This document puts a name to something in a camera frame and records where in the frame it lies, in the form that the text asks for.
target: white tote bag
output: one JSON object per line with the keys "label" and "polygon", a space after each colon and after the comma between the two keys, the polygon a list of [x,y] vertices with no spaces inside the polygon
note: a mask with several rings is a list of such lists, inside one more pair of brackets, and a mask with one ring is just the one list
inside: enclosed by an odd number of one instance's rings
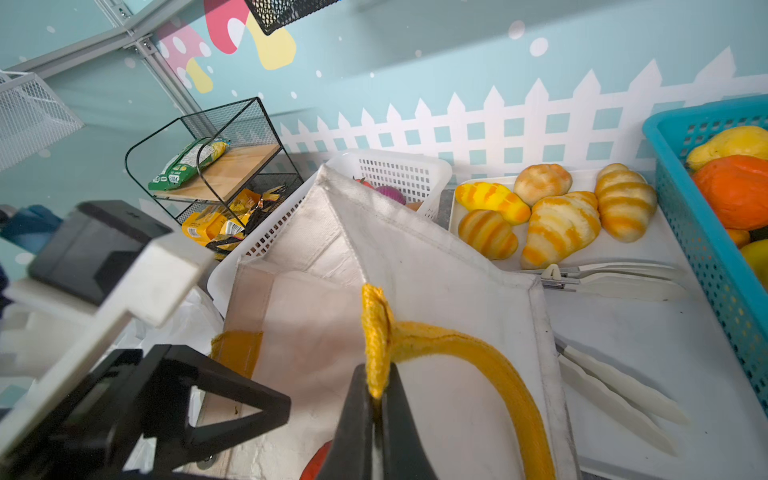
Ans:
{"label": "white tote bag", "polygon": [[[266,260],[241,260],[225,322],[263,331],[252,378],[291,397],[290,420],[235,448],[228,476],[297,480],[333,438],[353,370],[365,362],[361,288],[371,283],[398,321],[456,329],[503,353],[541,413],[558,478],[579,477],[535,276],[499,270],[431,221],[325,166],[295,215]],[[525,477],[505,404],[474,366],[430,356],[399,371],[438,478]]]}

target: yellow striped bread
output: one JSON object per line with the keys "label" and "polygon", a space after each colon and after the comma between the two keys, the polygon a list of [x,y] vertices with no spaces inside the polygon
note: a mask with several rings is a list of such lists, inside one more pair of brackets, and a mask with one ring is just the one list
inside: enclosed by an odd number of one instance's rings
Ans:
{"label": "yellow striped bread", "polygon": [[592,192],[546,197],[533,206],[520,264],[546,268],[586,247],[600,233],[598,199]]}
{"label": "yellow striped bread", "polygon": [[499,212],[512,225],[525,223],[531,216],[531,208],[501,184],[478,182],[459,185],[456,188],[456,201],[469,211]]}
{"label": "yellow striped bread", "polygon": [[503,260],[518,249],[511,225],[491,210],[469,212],[458,225],[458,237],[489,260]]}
{"label": "yellow striped bread", "polygon": [[598,174],[598,196],[603,228],[620,242],[634,242],[643,235],[656,211],[656,191],[642,175],[625,165],[611,164]]}
{"label": "yellow striped bread", "polygon": [[515,180],[515,193],[533,207],[544,197],[565,195],[571,189],[573,178],[557,164],[531,165]]}

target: metal screw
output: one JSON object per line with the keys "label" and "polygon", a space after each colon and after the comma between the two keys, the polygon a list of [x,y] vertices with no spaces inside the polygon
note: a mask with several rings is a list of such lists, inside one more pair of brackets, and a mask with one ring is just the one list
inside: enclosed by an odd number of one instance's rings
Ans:
{"label": "metal screw", "polygon": [[197,467],[200,470],[208,470],[210,467],[214,466],[214,464],[216,463],[216,460],[218,460],[218,459],[219,459],[219,454],[218,453],[214,453],[213,455],[211,455],[210,457],[206,458],[205,460],[200,460],[197,463]]}

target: white wire basket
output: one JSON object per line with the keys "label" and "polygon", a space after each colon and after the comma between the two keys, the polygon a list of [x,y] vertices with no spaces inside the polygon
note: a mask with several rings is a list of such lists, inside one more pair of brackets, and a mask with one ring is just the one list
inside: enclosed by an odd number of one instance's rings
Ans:
{"label": "white wire basket", "polygon": [[[439,158],[417,154],[400,154],[381,150],[347,150],[326,162],[342,175],[365,178],[374,187],[395,187],[409,203],[422,202],[417,211],[434,220],[440,204],[440,193],[451,180],[451,165]],[[237,261],[243,255],[264,255],[277,235],[291,221],[294,212],[315,183],[315,176],[297,188],[274,212],[221,261],[208,277],[208,293],[222,316],[226,316]]]}
{"label": "white wire basket", "polygon": [[39,76],[0,71],[0,171],[83,127]]}

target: blue plastic basket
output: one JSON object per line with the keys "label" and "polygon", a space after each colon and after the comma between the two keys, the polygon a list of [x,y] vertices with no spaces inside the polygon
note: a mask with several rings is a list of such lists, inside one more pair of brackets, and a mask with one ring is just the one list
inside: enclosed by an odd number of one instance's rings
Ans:
{"label": "blue plastic basket", "polygon": [[695,147],[742,125],[768,129],[768,95],[666,111],[643,132],[657,154],[659,206],[768,415],[768,293],[684,166]]}

